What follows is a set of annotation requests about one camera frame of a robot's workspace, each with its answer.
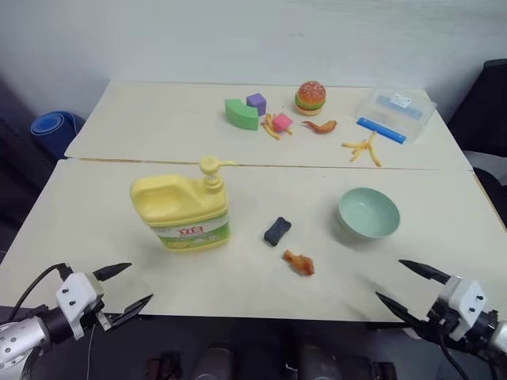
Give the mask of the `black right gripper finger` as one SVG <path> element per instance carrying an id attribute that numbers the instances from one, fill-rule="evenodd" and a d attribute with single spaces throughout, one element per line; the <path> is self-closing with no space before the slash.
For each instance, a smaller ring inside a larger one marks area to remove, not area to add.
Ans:
<path id="1" fill-rule="evenodd" d="M 423 326 L 423 321 L 417 319 L 415 316 L 411 315 L 408 309 L 396 302 L 395 300 L 387 297 L 384 294 L 379 293 L 378 291 L 375 293 L 378 299 L 399 319 L 403 320 L 410 329 L 415 331 L 415 333 L 422 339 L 425 339 L 425 328 Z"/>
<path id="2" fill-rule="evenodd" d="M 451 278 L 450 275 L 427 264 L 412 260 L 399 260 L 398 262 L 425 279 L 435 280 L 441 284 L 446 284 Z"/>

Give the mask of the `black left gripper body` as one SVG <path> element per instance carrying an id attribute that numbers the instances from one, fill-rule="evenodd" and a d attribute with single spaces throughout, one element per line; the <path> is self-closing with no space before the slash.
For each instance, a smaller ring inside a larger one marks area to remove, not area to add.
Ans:
<path id="1" fill-rule="evenodd" d="M 84 330 L 88 330 L 99 325 L 104 331 L 109 331 L 112 328 L 112 321 L 103 312 L 105 307 L 103 302 L 105 295 L 104 288 L 93 273 L 86 273 L 86 278 L 95 295 L 93 296 L 93 300 L 87 303 L 83 311 L 83 316 L 80 319 L 81 326 Z"/>

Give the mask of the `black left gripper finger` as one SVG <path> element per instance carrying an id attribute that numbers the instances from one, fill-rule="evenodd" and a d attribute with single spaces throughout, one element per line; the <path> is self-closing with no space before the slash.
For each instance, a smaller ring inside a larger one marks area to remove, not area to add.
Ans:
<path id="1" fill-rule="evenodd" d="M 125 269 L 131 267 L 131 263 L 119 263 L 114 265 L 109 265 L 103 268 L 99 268 L 98 270 L 93 272 L 93 276 L 97 279 L 97 281 L 104 282 L 108 279 L 111 279 L 114 276 L 117 276 Z"/>
<path id="2" fill-rule="evenodd" d="M 153 294 L 149 294 L 138 301 L 133 302 L 130 306 L 127 306 L 122 313 L 106 314 L 103 329 L 118 329 L 120 326 L 126 324 L 135 318 L 152 298 Z"/>

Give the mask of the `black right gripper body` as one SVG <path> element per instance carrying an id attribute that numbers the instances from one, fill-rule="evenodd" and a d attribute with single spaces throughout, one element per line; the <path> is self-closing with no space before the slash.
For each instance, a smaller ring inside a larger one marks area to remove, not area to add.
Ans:
<path id="1" fill-rule="evenodd" d="M 441 341 L 452 349 L 461 349 L 462 344 L 459 341 L 453 340 L 450 333 L 459 324 L 459 314 L 453 310 L 445 301 L 437 299 L 429 312 L 426 314 L 426 319 L 418 319 L 412 317 L 414 331 L 423 340 L 434 344 L 440 344 Z"/>

